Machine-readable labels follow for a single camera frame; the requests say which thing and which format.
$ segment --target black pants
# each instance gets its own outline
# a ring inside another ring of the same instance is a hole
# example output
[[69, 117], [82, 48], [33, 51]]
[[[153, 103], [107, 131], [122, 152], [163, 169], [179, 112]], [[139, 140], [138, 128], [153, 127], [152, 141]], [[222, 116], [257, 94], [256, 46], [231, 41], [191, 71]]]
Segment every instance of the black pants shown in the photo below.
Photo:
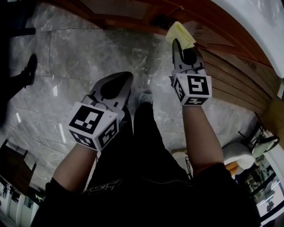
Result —
[[6, 78], [4, 83], [6, 88], [6, 95], [4, 96], [6, 103], [25, 87], [27, 80], [27, 75], [24, 71], [20, 75]]
[[6, 118], [6, 109], [8, 101], [15, 96], [27, 84], [27, 75], [22, 72], [20, 75], [3, 78], [3, 88], [0, 91], [0, 126]]
[[102, 151], [88, 188], [123, 177], [171, 180], [188, 176], [165, 149], [150, 103], [142, 103], [135, 112], [134, 134], [131, 117], [124, 108], [126, 124]]

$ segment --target black shoe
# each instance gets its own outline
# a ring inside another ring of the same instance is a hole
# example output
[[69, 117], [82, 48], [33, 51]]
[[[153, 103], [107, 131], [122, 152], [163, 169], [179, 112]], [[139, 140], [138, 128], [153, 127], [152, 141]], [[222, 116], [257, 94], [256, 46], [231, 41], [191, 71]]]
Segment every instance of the black shoe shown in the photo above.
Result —
[[25, 85], [33, 85], [34, 81], [35, 81], [35, 72], [36, 72], [36, 68], [37, 68], [37, 57], [35, 54], [31, 55], [29, 61], [28, 61], [28, 65], [27, 67], [25, 67], [24, 71], [22, 72], [23, 74], [27, 75], [27, 83]]

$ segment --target wooden panel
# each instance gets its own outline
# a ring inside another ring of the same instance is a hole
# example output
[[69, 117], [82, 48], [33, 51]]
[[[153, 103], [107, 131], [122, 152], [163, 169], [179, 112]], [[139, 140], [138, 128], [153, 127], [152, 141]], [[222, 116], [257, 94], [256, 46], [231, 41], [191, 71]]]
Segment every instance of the wooden panel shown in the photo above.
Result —
[[257, 85], [259, 85], [271, 98], [276, 98], [275, 92], [268, 86], [268, 84], [254, 70], [252, 70], [246, 63], [244, 63], [237, 56], [218, 51], [211, 51], [211, 52], [216, 54], [220, 58], [224, 59], [225, 61], [229, 62], [243, 73], [245, 73]]
[[230, 102], [230, 103], [235, 104], [237, 106], [244, 107], [248, 110], [252, 110], [252, 111], [256, 112], [257, 114], [263, 113], [263, 110], [261, 110], [260, 108], [255, 107], [254, 105], [251, 105], [250, 103], [248, 103], [248, 102], [246, 102], [246, 101], [244, 101], [244, 100], [242, 100], [242, 99], [240, 99], [236, 96], [233, 96], [229, 93], [218, 90], [216, 88], [212, 88], [212, 94], [216, 98], [222, 99], [226, 102]]
[[275, 94], [278, 93], [281, 81], [272, 68], [249, 59], [241, 58], [241, 60], [244, 61], [257, 74], [259, 74], [259, 76], [268, 84]]
[[271, 67], [269, 60], [254, 38], [231, 15], [212, 1], [165, 1], [182, 6], [185, 11], [188, 11], [192, 20], [225, 38], [247, 55], [249, 59], [259, 61]]
[[169, 15], [168, 18], [173, 18], [182, 23], [183, 26], [189, 31], [189, 33], [195, 38], [198, 43], [217, 44], [228, 47], [234, 47], [232, 43], [228, 42], [219, 34], [194, 21], [191, 18], [190, 14], [185, 10], [176, 11]]
[[81, 0], [93, 13], [143, 19], [149, 3], [135, 0]]
[[233, 76], [216, 68], [215, 66], [210, 65], [209, 63], [205, 63], [205, 68], [206, 68], [207, 74], [210, 75], [211, 77], [221, 80], [227, 83], [228, 85], [231, 85], [235, 89], [245, 93], [248, 96], [248, 98], [246, 98], [247, 101], [250, 102], [251, 104], [261, 109], [265, 109], [266, 106], [268, 105], [268, 101], [262, 98], [257, 92], [255, 92], [253, 89], [251, 89], [246, 84], [240, 82], [239, 80], [236, 80]]
[[235, 47], [230, 47], [226, 45], [220, 45], [220, 44], [200, 45], [200, 43], [196, 43], [195, 46], [197, 46], [200, 49], [205, 49], [209, 51], [221, 51], [221, 52], [233, 54], [233, 55], [240, 56], [240, 57], [245, 57], [245, 58], [247, 57], [247, 55], [244, 55], [244, 53], [241, 50]]
[[284, 102], [275, 99], [260, 117], [265, 128], [280, 138], [280, 146], [284, 148]]
[[126, 16], [95, 14], [92, 19], [89, 19], [89, 21], [99, 25], [100, 27], [104, 26], [125, 27], [128, 29], [134, 29], [137, 31], [146, 31], [160, 35], [167, 34], [166, 29], [154, 27], [143, 22], [143, 20], [130, 18]]
[[262, 98], [264, 98], [267, 101], [270, 101], [271, 98], [258, 85], [256, 85], [250, 78], [248, 78], [245, 74], [238, 71], [235, 67], [224, 63], [223, 60], [212, 55], [211, 53], [208, 53], [204, 50], [200, 50], [200, 52], [203, 56], [204, 62], [207, 62], [210, 65], [213, 65], [217, 67], [218, 69], [230, 74], [236, 80], [249, 86], [252, 90], [258, 93]]
[[251, 105], [261, 109], [261, 110], [265, 110], [267, 108], [267, 106], [257, 102], [255, 99], [253, 99], [252, 97], [250, 97], [249, 95], [247, 95], [246, 93], [244, 93], [243, 91], [219, 80], [216, 79], [214, 77], [212, 77], [212, 88], [216, 88], [218, 90], [224, 91], [228, 94], [231, 94], [235, 97], [238, 97], [239, 99], [246, 101], [248, 103], [250, 103]]
[[174, 6], [166, 2], [163, 4], [151, 4], [144, 14], [143, 21], [151, 25], [159, 25], [162, 21], [158, 20], [164, 21], [168, 16], [180, 10], [179, 6]]

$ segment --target forearm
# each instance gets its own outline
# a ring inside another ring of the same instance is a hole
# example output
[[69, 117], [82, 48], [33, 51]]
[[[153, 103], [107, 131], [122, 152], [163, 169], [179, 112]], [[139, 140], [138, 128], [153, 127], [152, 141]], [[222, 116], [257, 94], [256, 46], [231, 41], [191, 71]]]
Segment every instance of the forearm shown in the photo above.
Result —
[[60, 163], [53, 178], [71, 192], [81, 192], [88, 180], [97, 152], [76, 144]]
[[200, 106], [183, 106], [187, 154], [196, 176], [203, 169], [223, 163], [220, 143]]

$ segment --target person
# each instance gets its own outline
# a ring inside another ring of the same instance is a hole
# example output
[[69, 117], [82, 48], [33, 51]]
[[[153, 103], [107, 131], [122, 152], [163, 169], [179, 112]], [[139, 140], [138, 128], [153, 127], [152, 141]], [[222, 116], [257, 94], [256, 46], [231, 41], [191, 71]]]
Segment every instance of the person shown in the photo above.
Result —
[[76, 144], [46, 184], [32, 226], [122, 223], [257, 226], [254, 209], [224, 166], [222, 149], [199, 106], [183, 106], [193, 180], [165, 149], [153, 95], [139, 95], [134, 131], [128, 119], [107, 145], [84, 190], [97, 153]]
[[13, 98], [20, 90], [26, 86], [32, 85], [35, 79], [35, 72], [37, 68], [37, 57], [32, 54], [27, 67], [17, 76], [3, 78], [3, 89], [1, 91], [0, 103], [2, 111], [0, 112], [0, 126], [6, 118], [6, 106], [8, 101]]

